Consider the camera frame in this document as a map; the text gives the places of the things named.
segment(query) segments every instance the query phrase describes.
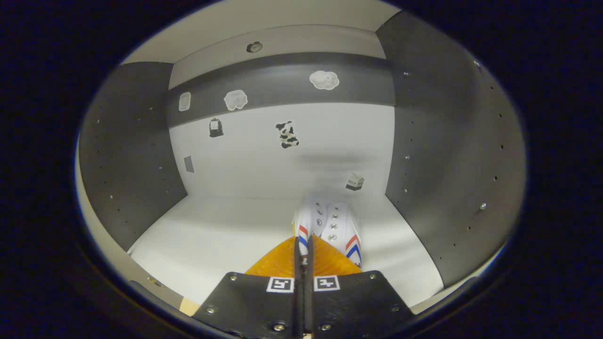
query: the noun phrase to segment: orange gripper pad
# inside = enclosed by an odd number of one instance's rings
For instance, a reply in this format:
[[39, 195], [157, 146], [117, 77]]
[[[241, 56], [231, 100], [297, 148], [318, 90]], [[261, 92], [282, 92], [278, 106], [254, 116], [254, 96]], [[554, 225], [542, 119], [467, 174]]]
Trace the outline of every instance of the orange gripper pad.
[[295, 237], [281, 242], [277, 247], [266, 253], [245, 274], [263, 277], [288, 277], [293, 278], [293, 256], [295, 255]]
[[344, 276], [362, 273], [350, 259], [328, 242], [312, 235], [314, 243], [314, 276]]

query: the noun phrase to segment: cloud sticker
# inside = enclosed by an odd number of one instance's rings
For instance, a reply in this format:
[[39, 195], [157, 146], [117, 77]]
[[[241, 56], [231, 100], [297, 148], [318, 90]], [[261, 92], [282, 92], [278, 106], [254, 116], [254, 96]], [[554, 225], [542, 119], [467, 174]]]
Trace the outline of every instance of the cloud sticker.
[[339, 85], [339, 79], [334, 72], [316, 71], [310, 75], [310, 82], [317, 89], [332, 90]]
[[247, 95], [242, 90], [233, 90], [226, 93], [224, 102], [228, 110], [241, 109], [247, 104]]

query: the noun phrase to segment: white floor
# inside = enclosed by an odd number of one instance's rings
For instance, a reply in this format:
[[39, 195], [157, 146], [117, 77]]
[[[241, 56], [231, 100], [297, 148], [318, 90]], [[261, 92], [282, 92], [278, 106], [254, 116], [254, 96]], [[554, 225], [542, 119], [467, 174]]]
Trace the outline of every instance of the white floor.
[[[297, 199], [188, 196], [128, 251], [149, 274], [199, 304], [229, 271], [244, 272], [292, 236]], [[379, 270], [408, 306], [443, 289], [431, 257], [384, 196], [349, 198], [361, 226], [364, 270]]]

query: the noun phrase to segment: cow sticker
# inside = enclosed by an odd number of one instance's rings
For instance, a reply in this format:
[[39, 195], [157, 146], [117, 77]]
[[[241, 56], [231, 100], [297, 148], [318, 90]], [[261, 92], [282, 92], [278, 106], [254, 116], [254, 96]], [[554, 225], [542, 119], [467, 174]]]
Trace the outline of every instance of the cow sticker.
[[276, 124], [279, 130], [279, 141], [282, 148], [289, 148], [300, 144], [297, 140], [297, 134], [293, 132], [293, 122], [287, 121], [282, 124]]

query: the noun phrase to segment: dark gray horizontal band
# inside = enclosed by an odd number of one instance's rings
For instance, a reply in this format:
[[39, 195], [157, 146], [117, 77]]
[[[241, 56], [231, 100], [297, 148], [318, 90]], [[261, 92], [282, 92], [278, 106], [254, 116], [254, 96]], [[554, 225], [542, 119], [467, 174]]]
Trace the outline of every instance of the dark gray horizontal band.
[[[309, 79], [315, 71], [335, 72], [339, 86], [317, 89]], [[303, 103], [395, 104], [387, 60], [330, 52], [281, 54], [222, 67], [171, 89], [168, 127], [230, 112], [224, 97], [238, 89], [247, 95], [244, 110]], [[178, 101], [185, 92], [191, 93], [191, 107], [180, 112]]]

